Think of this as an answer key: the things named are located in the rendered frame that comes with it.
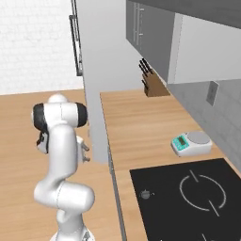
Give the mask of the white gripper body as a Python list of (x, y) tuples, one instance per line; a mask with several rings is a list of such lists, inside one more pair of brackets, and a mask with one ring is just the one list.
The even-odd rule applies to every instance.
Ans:
[(78, 154), (78, 161), (81, 163), (89, 162), (90, 158), (86, 157), (86, 152), (89, 151), (89, 147), (85, 144), (85, 141), (82, 137), (77, 136), (77, 154)]

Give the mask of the grey drawer front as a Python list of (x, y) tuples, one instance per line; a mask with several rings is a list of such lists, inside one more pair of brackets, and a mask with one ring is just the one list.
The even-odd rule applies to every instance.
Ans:
[(114, 170), (112, 154), (111, 154), (109, 146), (108, 146), (108, 166), (109, 166), (109, 173), (112, 178), (113, 189), (114, 189), (114, 194), (115, 194), (115, 201), (116, 201), (116, 205), (117, 205), (121, 239), (122, 239), (122, 241), (127, 241), (127, 236), (126, 236), (126, 231), (125, 231), (125, 226), (124, 226), (124, 221), (123, 221), (123, 215), (122, 215), (122, 210), (121, 210), (120, 195), (119, 195), (119, 190), (118, 190), (118, 186), (117, 186), (117, 179), (116, 179), (116, 174), (115, 174), (115, 170)]

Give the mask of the tall grey fridge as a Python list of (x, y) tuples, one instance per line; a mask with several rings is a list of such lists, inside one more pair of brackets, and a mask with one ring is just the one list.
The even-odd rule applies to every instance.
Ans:
[(126, 0), (76, 0), (92, 159), (108, 161), (100, 94), (142, 88), (141, 55), (126, 39)]

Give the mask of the wooden knife block with knives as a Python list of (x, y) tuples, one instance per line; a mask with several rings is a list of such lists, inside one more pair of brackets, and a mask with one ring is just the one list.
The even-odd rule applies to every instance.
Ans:
[(139, 61), (138, 67), (142, 71), (142, 83), (144, 85), (144, 92), (147, 97), (161, 97), (170, 95), (159, 76), (144, 58)]

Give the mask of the white kitchen scale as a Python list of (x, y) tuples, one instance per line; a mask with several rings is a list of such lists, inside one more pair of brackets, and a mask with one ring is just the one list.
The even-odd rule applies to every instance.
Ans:
[(192, 131), (181, 133), (170, 142), (170, 145), (174, 152), (182, 157), (208, 154), (213, 142), (203, 131)]

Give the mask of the black hob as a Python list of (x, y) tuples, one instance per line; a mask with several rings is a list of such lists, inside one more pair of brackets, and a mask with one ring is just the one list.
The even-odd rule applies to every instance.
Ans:
[(148, 241), (241, 241), (241, 178), (225, 159), (130, 175)]

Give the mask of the white range hood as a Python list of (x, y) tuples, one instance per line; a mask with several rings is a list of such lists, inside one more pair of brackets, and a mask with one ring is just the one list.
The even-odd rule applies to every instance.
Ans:
[(176, 13), (169, 84), (241, 79), (241, 29)]

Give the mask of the dark grey cupboard above hood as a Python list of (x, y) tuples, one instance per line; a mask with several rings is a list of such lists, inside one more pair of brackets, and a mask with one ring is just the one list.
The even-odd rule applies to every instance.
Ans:
[(241, 0), (131, 0), (241, 29)]

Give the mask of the grey wall cupboard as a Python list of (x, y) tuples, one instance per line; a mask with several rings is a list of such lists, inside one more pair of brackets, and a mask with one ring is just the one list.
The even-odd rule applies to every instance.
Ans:
[(142, 33), (140, 47), (133, 40), (133, 4), (126, 0), (126, 39), (147, 60), (153, 69), (168, 81), (169, 60), (175, 14), (173, 12), (137, 3), (144, 8), (142, 15)]

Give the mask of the grey wall socket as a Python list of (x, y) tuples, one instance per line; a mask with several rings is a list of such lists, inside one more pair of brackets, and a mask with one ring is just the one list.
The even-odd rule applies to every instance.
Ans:
[(217, 90), (218, 90), (218, 83), (215, 81), (211, 81), (209, 84), (209, 89), (206, 97), (206, 101), (208, 104), (214, 105), (215, 99), (217, 96)]

